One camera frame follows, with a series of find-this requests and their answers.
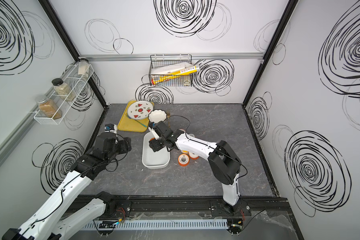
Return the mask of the white plastic storage box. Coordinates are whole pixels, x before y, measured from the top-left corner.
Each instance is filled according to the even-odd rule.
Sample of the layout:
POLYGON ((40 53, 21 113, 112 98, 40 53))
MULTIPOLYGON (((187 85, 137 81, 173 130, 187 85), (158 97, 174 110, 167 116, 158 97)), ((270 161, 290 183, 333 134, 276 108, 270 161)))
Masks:
POLYGON ((158 152, 154 152, 149 147, 149 141, 153 137, 154 135, 151 132, 144 136, 142 163, 150 170, 163 169, 167 167, 170 162, 170 153, 165 148, 158 152))

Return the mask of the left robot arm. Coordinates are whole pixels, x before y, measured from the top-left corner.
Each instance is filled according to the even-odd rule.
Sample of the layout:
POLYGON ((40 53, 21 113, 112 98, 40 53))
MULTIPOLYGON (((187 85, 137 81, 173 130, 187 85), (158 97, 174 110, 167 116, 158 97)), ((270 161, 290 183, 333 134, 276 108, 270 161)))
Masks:
POLYGON ((106 214, 113 216, 119 208, 116 198, 107 193, 97 194, 88 204, 62 219, 79 194, 118 155, 127 155, 132 149, 131 139, 115 130, 97 136, 95 145, 76 160, 60 186, 46 202, 18 229, 8 229, 4 240, 68 240, 86 224, 106 214))

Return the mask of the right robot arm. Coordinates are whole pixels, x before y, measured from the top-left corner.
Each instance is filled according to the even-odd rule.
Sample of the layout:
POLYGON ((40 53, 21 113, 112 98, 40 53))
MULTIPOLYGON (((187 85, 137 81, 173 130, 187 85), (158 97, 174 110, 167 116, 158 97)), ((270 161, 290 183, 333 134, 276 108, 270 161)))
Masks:
POLYGON ((150 148, 157 152, 161 149, 187 151, 208 161, 214 177, 222 184, 223 200, 235 206, 240 198, 238 178, 242 162, 231 146, 225 142, 208 142, 197 139, 185 130, 173 131, 166 123, 150 123, 148 129, 154 134, 149 141, 150 148))

